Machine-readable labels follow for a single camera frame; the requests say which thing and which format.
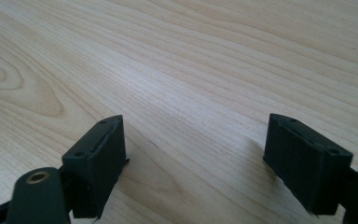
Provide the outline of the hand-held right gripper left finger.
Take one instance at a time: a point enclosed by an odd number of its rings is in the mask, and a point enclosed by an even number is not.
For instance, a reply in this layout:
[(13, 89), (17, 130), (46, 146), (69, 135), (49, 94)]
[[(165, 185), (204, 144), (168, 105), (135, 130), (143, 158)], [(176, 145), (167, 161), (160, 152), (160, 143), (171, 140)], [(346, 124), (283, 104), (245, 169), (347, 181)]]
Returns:
[(102, 216), (128, 161), (121, 115), (98, 121), (62, 156), (65, 203), (74, 218)]

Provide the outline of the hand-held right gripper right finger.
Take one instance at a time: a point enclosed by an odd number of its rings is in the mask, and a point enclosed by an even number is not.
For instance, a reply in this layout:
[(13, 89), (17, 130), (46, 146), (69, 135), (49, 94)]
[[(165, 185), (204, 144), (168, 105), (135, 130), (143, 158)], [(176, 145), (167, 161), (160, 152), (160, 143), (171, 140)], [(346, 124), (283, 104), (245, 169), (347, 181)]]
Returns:
[(353, 154), (293, 118), (271, 114), (264, 161), (314, 215), (337, 211), (341, 179)]

